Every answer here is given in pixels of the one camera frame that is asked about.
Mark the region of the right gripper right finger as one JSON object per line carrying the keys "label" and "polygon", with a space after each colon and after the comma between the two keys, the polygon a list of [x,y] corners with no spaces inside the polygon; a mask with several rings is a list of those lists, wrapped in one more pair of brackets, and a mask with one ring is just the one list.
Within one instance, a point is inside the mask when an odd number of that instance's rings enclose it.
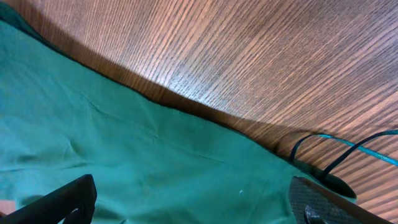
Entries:
{"label": "right gripper right finger", "polygon": [[392,224],[303,177],[292,178],[289,202],[299,224]]}

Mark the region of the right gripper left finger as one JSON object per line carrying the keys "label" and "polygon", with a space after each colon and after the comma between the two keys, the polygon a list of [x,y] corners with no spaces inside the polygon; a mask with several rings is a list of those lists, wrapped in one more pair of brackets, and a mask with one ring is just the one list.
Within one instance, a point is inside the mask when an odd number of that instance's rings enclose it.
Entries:
{"label": "right gripper left finger", "polygon": [[96,198],[93,176],[86,174],[2,217],[1,224],[90,224]]}

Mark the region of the dark green shorts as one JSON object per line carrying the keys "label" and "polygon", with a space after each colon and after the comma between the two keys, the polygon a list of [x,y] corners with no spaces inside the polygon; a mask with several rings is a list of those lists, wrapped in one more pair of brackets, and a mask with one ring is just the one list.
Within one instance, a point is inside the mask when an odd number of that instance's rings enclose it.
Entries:
{"label": "dark green shorts", "polygon": [[396,1],[2,1],[1,197],[95,223],[293,223],[288,162],[397,159]]}

